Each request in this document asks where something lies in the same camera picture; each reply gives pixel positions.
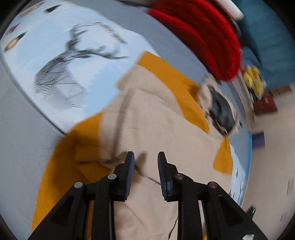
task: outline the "metal screw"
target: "metal screw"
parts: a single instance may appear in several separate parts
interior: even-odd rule
[[[184,178],[184,175],[181,174],[181,173],[176,173],[176,174],[175,174],[175,178],[178,179],[178,180],[181,180],[181,179]]]
[[[210,182],[210,183],[209,183],[209,187],[215,189],[215,188],[218,187],[218,185],[217,185],[216,182]]]
[[[117,177],[117,175],[114,174],[114,173],[111,173],[111,174],[108,175],[108,179],[110,179],[110,180],[113,180],[113,179],[115,179],[116,177]]]
[[[83,186],[83,183],[82,182],[76,182],[75,184],[74,184],[74,187],[75,188],[80,188],[80,187],[82,187]]]

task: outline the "orange cloth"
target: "orange cloth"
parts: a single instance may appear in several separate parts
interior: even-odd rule
[[[149,52],[144,53],[138,65],[154,73],[170,89],[187,121],[205,132],[209,131],[206,118],[196,102],[197,84]],[[104,111],[77,124],[56,146],[40,183],[32,230],[75,182],[96,182],[110,173],[109,168],[99,163],[102,138],[99,133],[103,117]],[[228,138],[224,138],[220,145],[212,167],[225,174],[232,173]]]

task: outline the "deer drawing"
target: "deer drawing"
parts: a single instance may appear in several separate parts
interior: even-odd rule
[[[70,40],[66,42],[66,50],[49,61],[36,75],[36,93],[42,95],[42,100],[49,101],[58,109],[70,107],[81,108],[87,90],[82,87],[68,69],[68,63],[75,58],[90,58],[93,55],[106,59],[124,59],[127,56],[116,56],[118,50],[103,52],[105,46],[98,49],[78,50],[80,35],[87,30],[80,31],[75,25],[70,31]]]

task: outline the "yellow toy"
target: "yellow toy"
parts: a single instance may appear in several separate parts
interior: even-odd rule
[[[243,72],[243,78],[246,83],[246,86],[253,91],[257,99],[261,99],[264,93],[264,88],[266,83],[261,81],[259,76],[259,70],[256,66],[250,67],[247,65]]]

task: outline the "red blanket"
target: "red blanket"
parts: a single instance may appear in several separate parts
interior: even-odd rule
[[[237,74],[239,41],[230,23],[206,0],[158,0],[149,14],[178,36],[216,79],[229,81]]]

